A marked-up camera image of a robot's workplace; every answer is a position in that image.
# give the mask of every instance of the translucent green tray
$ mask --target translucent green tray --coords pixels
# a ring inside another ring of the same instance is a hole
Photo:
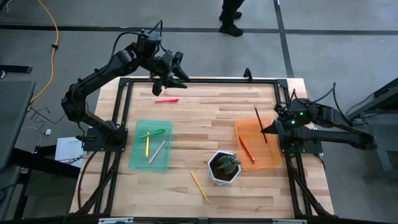
[[[164,133],[149,136],[149,155],[145,157],[147,138],[140,139],[139,136],[153,133],[159,129],[164,129]],[[138,120],[136,124],[136,133],[131,147],[129,169],[148,170],[156,172],[165,172],[169,166],[170,145],[172,141],[173,123],[170,121]],[[163,148],[149,165],[149,159],[155,154],[156,150],[166,140]]]

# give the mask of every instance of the wooden tabletop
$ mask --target wooden tabletop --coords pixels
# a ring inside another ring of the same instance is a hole
[[[111,120],[118,82],[118,79],[109,82],[99,93],[95,114],[104,120]],[[290,93],[295,88],[298,97],[307,96],[303,79],[288,79],[288,84]],[[163,90],[156,97],[151,92],[151,83],[134,84],[127,121],[129,136],[119,166],[112,216],[294,217],[284,159],[278,168],[243,170],[232,185],[217,186],[208,178],[207,162],[217,150],[238,150],[234,130],[237,119],[256,118],[253,105],[257,105],[261,116],[277,117],[273,110],[275,96],[272,85],[188,83],[187,86],[188,89]],[[179,98],[179,102],[154,103],[162,98]],[[129,170],[127,165],[138,119],[173,122],[167,172]],[[104,153],[97,153],[88,165],[81,185],[82,203],[98,185],[103,157]],[[319,158],[303,154],[303,164],[309,189],[324,208],[333,213],[325,171]],[[202,197],[190,171],[194,171],[208,196],[209,204]],[[77,210],[76,192],[71,212]],[[106,196],[107,193],[104,194],[102,205],[105,204]],[[304,211],[301,190],[298,190],[298,197],[300,208]]]

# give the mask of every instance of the white pencil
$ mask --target white pencil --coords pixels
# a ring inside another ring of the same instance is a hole
[[[162,144],[159,146],[159,148],[156,150],[155,154],[149,159],[148,165],[152,163],[152,161],[155,159],[155,157],[158,155],[160,150],[163,148],[164,144],[166,143],[166,140],[162,142]]]

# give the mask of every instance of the white paper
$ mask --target white paper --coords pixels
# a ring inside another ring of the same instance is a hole
[[[58,138],[55,160],[81,168],[83,156],[86,154],[81,148],[81,141],[75,137]]]

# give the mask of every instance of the yellow pencil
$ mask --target yellow pencil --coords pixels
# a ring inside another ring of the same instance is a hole
[[[149,154],[149,136],[147,136],[147,147],[145,148],[145,157],[148,158]]]
[[[192,174],[193,179],[194,179],[195,182],[197,183],[197,186],[199,187],[199,190],[200,190],[201,194],[204,196],[204,198],[206,199],[207,203],[209,203],[209,200],[207,199],[207,196],[205,195],[203,189],[200,187],[200,184],[199,184],[197,178],[195,177],[195,174],[193,174],[192,171],[191,171],[191,174]]]

